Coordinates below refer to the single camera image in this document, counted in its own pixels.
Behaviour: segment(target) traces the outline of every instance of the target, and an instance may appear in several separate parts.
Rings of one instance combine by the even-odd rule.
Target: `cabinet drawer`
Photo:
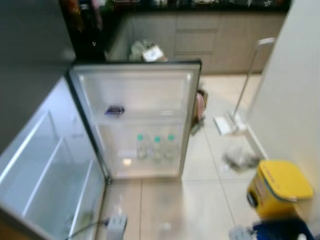
[[[180,32],[175,35],[175,52],[212,52],[216,34]]]
[[[177,30],[216,30],[220,16],[212,14],[179,14],[176,18]]]
[[[210,72],[211,66],[211,54],[175,54],[174,59],[175,60],[197,60],[201,59],[202,61],[202,73]]]

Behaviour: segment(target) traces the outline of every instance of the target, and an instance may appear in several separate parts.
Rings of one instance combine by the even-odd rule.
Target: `plastic bottle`
[[[175,135],[169,134],[167,137],[164,157],[167,160],[173,160],[175,157],[178,156],[178,150],[179,150],[179,148],[178,148],[178,144],[177,144]]]
[[[162,159],[162,145],[161,145],[161,137],[160,136],[154,137],[153,159],[156,161],[160,161]]]
[[[136,156],[139,160],[147,158],[147,145],[142,134],[138,134],[136,142]]]

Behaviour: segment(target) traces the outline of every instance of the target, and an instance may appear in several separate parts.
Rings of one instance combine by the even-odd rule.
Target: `baseboard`
[[[253,148],[254,152],[257,153],[259,157],[261,157],[262,159],[269,159],[267,152],[265,151],[264,147],[249,125],[247,125],[247,132],[245,137],[248,140],[250,146]]]

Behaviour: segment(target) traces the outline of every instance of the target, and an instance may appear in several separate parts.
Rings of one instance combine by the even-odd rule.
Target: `mop head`
[[[247,130],[247,125],[238,113],[233,117],[231,112],[226,112],[224,116],[213,118],[213,121],[221,136],[242,135]]]

